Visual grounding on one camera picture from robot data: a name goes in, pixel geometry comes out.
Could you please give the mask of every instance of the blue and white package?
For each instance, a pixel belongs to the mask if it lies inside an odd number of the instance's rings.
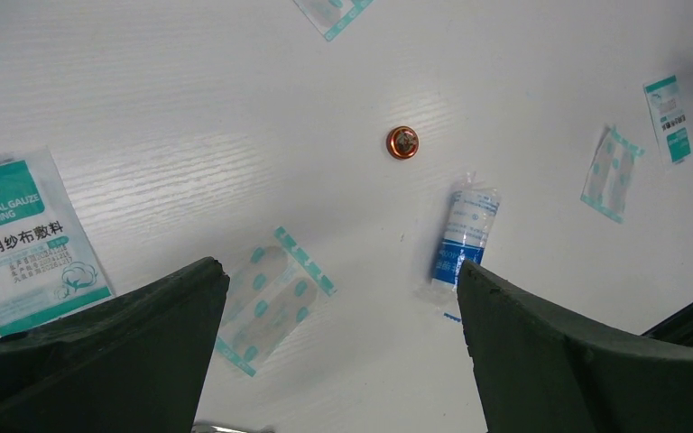
[[[333,41],[373,0],[293,0],[307,18]]]
[[[665,164],[683,162],[692,153],[687,135],[687,115],[681,105],[676,76],[644,86],[650,117],[655,128],[661,158]]]
[[[636,158],[644,149],[624,139],[614,127],[607,130],[586,177],[580,199],[618,224],[623,223],[625,195],[633,180]]]
[[[432,275],[435,286],[455,291],[464,260],[482,262],[487,237],[500,206],[501,196],[496,189],[477,189],[471,182],[453,193]]]
[[[113,296],[49,150],[1,156],[0,334]]]
[[[249,376],[336,289],[283,227],[230,276],[216,350]]]

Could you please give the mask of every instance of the wood grain texture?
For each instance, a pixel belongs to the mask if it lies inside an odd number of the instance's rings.
[[[492,271],[637,333],[693,300],[693,156],[661,165],[642,92],[678,74],[693,141],[693,2],[592,3],[382,0],[326,43],[286,0],[0,2],[0,152],[49,146],[118,293],[279,225],[336,283],[253,379],[215,357],[199,418],[485,431],[413,295],[466,170]],[[621,226],[579,200],[605,124],[647,152]]]

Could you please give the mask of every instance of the small round metal object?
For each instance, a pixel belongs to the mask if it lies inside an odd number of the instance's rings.
[[[398,160],[407,160],[416,154],[419,139],[415,131],[407,126],[394,128],[386,137],[386,149]]]

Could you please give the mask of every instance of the silver metal object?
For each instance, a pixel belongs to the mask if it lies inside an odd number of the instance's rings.
[[[236,430],[234,428],[212,426],[210,424],[195,424],[192,426],[191,433],[253,433],[246,430]],[[274,430],[264,430],[260,433],[274,433]]]

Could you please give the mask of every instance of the plastic packaging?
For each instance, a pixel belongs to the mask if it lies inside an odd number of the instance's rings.
[[[459,185],[452,194],[448,223],[442,235],[432,287],[455,291],[463,261],[481,263],[487,237],[501,205],[496,189],[475,184],[473,176]]]
[[[49,150],[0,156],[0,334],[113,296]]]
[[[216,350],[249,376],[336,289],[283,227],[230,276]]]

